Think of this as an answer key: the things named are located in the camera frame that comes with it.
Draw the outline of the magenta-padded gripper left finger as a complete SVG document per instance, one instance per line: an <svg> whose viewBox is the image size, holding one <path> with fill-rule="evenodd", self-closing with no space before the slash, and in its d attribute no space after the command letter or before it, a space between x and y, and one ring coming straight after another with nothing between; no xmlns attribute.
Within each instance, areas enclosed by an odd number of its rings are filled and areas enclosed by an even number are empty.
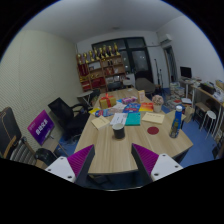
<svg viewBox="0 0 224 224"><path fill-rule="evenodd" d="M94 155L94 145L89 145L69 157L59 157L46 171L79 186L85 186Z"/></svg>

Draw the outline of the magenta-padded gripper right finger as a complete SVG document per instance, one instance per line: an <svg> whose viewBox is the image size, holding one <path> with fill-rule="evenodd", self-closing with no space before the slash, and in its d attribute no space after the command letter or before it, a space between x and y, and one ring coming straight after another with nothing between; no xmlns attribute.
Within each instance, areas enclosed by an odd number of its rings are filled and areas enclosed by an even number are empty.
<svg viewBox="0 0 224 224"><path fill-rule="evenodd" d="M131 153L144 185L148 185L182 169L182 166L166 153L158 155L135 143L132 144Z"/></svg>

